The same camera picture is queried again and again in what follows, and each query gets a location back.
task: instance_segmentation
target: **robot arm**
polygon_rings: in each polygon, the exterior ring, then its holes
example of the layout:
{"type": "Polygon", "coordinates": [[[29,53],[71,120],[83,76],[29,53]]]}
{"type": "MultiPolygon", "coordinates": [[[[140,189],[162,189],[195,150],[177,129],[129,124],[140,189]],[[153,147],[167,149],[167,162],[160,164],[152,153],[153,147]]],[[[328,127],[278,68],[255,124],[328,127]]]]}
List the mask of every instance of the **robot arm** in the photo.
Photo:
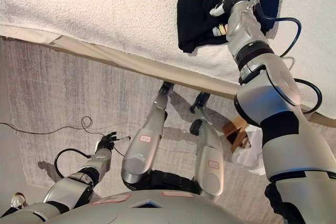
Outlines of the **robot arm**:
{"type": "Polygon", "coordinates": [[[240,71],[234,104],[263,132],[268,180],[265,195],[288,223],[334,223],[336,160],[300,108],[299,89],[288,68],[268,46],[251,3],[231,9],[228,48],[240,71]]]}
{"type": "Polygon", "coordinates": [[[195,176],[192,180],[177,174],[152,170],[155,154],[167,117],[165,108],[173,84],[164,82],[156,96],[144,126],[139,129],[122,161],[121,177],[131,190],[170,189],[188,191],[217,200],[224,190],[224,158],[222,144],[208,119],[204,107],[209,97],[200,93],[191,112],[197,119],[190,132],[197,141],[195,176]]]}
{"type": "Polygon", "coordinates": [[[42,223],[57,215],[87,204],[93,188],[110,170],[111,151],[116,140],[116,132],[104,136],[97,144],[94,155],[78,172],[62,178],[48,191],[43,202],[25,207],[1,218],[3,224],[42,223]]]}

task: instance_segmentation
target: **wooden stool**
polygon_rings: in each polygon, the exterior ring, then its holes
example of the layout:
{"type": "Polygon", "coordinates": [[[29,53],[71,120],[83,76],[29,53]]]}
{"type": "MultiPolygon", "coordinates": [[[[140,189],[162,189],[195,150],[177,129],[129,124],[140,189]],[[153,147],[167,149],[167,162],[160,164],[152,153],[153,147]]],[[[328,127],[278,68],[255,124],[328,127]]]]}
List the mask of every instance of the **wooden stool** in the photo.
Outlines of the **wooden stool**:
{"type": "Polygon", "coordinates": [[[245,148],[246,144],[248,143],[247,134],[245,128],[248,126],[248,123],[242,118],[237,117],[232,122],[223,126],[222,130],[226,139],[231,142],[231,152],[233,153],[237,147],[245,148]],[[229,140],[232,134],[236,133],[237,136],[232,141],[229,140]]]}

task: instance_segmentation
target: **floor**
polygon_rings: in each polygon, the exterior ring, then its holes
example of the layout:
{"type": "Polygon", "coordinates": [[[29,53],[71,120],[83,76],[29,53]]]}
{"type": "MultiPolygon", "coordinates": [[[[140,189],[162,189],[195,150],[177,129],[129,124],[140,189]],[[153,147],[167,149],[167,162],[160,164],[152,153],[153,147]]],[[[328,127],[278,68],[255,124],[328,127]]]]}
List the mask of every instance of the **floor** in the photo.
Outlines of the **floor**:
{"type": "MultiPolygon", "coordinates": [[[[162,83],[151,77],[13,40],[0,39],[0,63],[0,121],[35,132],[48,132],[64,125],[80,126],[80,119],[88,115],[93,119],[90,128],[93,132],[117,131],[120,137],[133,137],[162,83]]],[[[175,86],[167,107],[168,118],[155,169],[193,177],[197,138],[188,132],[194,120],[189,107],[197,94],[196,90],[175,86]]],[[[231,162],[230,144],[220,130],[237,116],[232,101],[213,95],[207,110],[225,152],[225,192],[218,204],[247,221],[282,223],[264,197],[268,184],[265,176],[252,174],[231,162]]],[[[313,126],[336,153],[336,129],[313,126]]],[[[90,153],[100,138],[71,129],[49,135],[28,135],[0,126],[0,132],[2,211],[15,191],[24,191],[28,202],[42,198],[47,188],[59,179],[53,160],[60,150],[72,147],[90,153]]],[[[129,141],[124,140],[118,142],[116,148],[125,153],[128,145],[129,141]]],[[[64,154],[59,168],[67,175],[84,161],[77,154],[64,154]]],[[[121,162],[122,157],[114,152],[111,171],[96,187],[95,197],[127,190],[120,177],[121,162]]]]}

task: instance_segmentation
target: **gray carpet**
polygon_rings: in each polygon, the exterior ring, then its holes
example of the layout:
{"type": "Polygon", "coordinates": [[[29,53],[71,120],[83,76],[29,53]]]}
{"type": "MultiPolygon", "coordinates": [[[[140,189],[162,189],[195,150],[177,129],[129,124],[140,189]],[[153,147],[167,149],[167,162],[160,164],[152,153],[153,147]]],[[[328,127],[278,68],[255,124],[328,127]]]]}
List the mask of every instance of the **gray carpet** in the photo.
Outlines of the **gray carpet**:
{"type": "MultiPolygon", "coordinates": [[[[162,81],[38,45],[0,39],[0,62],[6,65],[12,123],[21,129],[48,132],[64,125],[80,126],[84,115],[93,118],[91,131],[117,131],[134,136],[145,120],[162,81]]],[[[194,120],[190,104],[198,91],[175,86],[167,107],[163,139],[154,168],[192,178],[196,137],[188,129],[194,120]]],[[[257,176],[231,163],[229,143],[221,127],[237,116],[231,100],[211,96],[208,113],[219,131],[225,151],[225,192],[218,203],[244,220],[281,223],[272,212],[264,189],[265,176],[257,176]]],[[[314,125],[336,153],[335,129],[314,125]]],[[[64,148],[94,150],[99,135],[65,129],[51,135],[17,133],[27,183],[50,187],[58,180],[55,155],[64,148]]],[[[116,148],[125,153],[128,141],[116,148]]],[[[76,171],[85,159],[65,153],[61,172],[76,171]]],[[[96,187],[95,197],[121,193],[127,188],[120,177],[122,157],[113,152],[111,171],[96,187]]]]}

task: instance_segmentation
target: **red label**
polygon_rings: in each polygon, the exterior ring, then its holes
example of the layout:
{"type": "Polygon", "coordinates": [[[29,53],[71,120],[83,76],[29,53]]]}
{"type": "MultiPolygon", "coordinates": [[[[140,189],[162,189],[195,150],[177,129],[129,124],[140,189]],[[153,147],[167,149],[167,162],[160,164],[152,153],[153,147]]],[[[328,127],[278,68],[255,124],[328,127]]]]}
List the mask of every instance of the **red label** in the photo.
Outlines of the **red label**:
{"type": "Polygon", "coordinates": [[[142,135],[140,136],[140,141],[146,142],[146,143],[150,143],[152,140],[152,138],[150,136],[146,136],[146,135],[142,135]]]}
{"type": "Polygon", "coordinates": [[[219,169],[219,162],[209,160],[208,161],[208,167],[218,170],[219,169]]]}

